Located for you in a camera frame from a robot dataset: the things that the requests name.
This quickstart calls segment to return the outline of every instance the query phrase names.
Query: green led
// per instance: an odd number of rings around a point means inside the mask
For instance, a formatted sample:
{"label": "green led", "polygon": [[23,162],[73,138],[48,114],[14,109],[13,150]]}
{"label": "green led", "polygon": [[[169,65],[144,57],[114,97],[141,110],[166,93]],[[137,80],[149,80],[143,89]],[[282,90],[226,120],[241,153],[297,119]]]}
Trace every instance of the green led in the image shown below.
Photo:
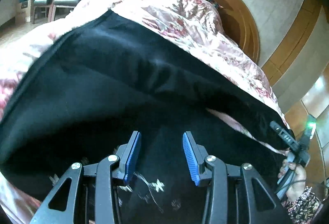
{"label": "green led", "polygon": [[307,123],[307,126],[309,128],[315,128],[316,127],[316,123],[315,122],[310,122],[310,123]]}

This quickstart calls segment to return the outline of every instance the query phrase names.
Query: white embroidery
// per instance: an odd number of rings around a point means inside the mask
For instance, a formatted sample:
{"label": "white embroidery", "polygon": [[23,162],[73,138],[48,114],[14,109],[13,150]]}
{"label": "white embroidery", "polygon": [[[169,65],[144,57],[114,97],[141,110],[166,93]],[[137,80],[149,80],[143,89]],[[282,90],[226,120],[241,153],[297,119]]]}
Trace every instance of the white embroidery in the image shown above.
{"label": "white embroidery", "polygon": [[145,195],[145,196],[142,196],[142,195],[138,194],[138,197],[139,197],[140,199],[144,200],[147,204],[150,203],[150,199],[151,199],[151,197],[150,197],[148,194]]}
{"label": "white embroidery", "polygon": [[180,199],[172,200],[171,205],[174,211],[179,210],[182,206]]}
{"label": "white embroidery", "polygon": [[54,174],[54,177],[49,176],[49,179],[51,180],[53,186],[55,186],[56,183],[60,180],[60,178],[56,174]]}
{"label": "white embroidery", "polygon": [[152,194],[152,189],[154,190],[154,187],[152,186],[152,184],[150,184],[150,183],[144,178],[144,176],[143,176],[142,174],[140,174],[140,173],[138,173],[138,172],[134,172],[134,175],[137,176],[137,178],[141,179],[141,180],[147,185],[148,190],[149,190],[149,192],[150,192],[150,195],[151,195],[151,197],[152,197],[154,203],[157,205],[157,207],[158,207],[158,209],[160,210],[160,212],[163,213],[163,212],[164,212],[163,209],[157,204],[157,202],[155,201],[154,196],[153,196],[153,194]]}
{"label": "white embroidery", "polygon": [[163,187],[165,186],[163,182],[160,182],[159,179],[157,179],[157,182],[152,182],[151,185],[155,189],[156,192],[159,192],[160,190],[163,191]]}
{"label": "white embroidery", "polygon": [[131,189],[131,187],[129,185],[127,186],[118,186],[121,190],[124,191],[129,191],[129,192],[133,192],[133,190]]}

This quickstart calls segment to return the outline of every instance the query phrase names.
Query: blue rubber pad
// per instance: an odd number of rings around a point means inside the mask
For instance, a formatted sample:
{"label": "blue rubber pad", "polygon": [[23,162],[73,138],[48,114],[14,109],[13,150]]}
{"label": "blue rubber pad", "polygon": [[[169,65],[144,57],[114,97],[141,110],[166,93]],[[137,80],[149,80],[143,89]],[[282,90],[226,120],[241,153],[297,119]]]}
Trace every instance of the blue rubber pad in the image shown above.
{"label": "blue rubber pad", "polygon": [[192,146],[190,144],[190,141],[186,133],[184,133],[183,135],[183,148],[185,152],[186,161],[189,166],[191,178],[195,182],[195,185],[199,186],[200,176],[199,176],[198,162],[196,161],[195,155],[192,150]]}
{"label": "blue rubber pad", "polygon": [[128,160],[126,162],[126,174],[124,175],[123,181],[126,185],[129,184],[131,178],[134,175],[135,167],[138,159],[138,154],[141,146],[141,135],[137,134],[133,147],[131,148]]}

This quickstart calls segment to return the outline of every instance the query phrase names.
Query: pink floral quilt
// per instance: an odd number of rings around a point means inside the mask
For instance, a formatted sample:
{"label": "pink floral quilt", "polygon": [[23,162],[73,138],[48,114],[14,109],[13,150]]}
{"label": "pink floral quilt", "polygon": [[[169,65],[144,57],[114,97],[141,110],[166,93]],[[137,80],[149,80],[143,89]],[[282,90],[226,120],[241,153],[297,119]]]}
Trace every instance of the pink floral quilt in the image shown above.
{"label": "pink floral quilt", "polygon": [[[66,18],[36,27],[10,46],[0,49],[0,119],[10,96],[34,60],[60,36],[100,17],[107,10],[149,28],[209,65],[274,109],[287,125],[264,72],[225,35],[218,11],[205,0],[82,0]],[[254,139],[230,116],[208,111]],[[24,224],[29,223],[31,212],[39,205],[35,199],[11,186],[1,173],[0,204],[14,223]]]}

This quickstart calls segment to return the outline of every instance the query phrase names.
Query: cardboard box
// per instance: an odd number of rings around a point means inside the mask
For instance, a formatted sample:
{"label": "cardboard box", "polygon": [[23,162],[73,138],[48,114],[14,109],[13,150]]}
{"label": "cardboard box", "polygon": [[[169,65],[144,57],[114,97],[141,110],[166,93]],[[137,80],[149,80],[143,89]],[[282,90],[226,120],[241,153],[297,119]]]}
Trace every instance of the cardboard box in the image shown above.
{"label": "cardboard box", "polygon": [[17,5],[15,23],[21,24],[31,21],[34,0],[27,0]]}

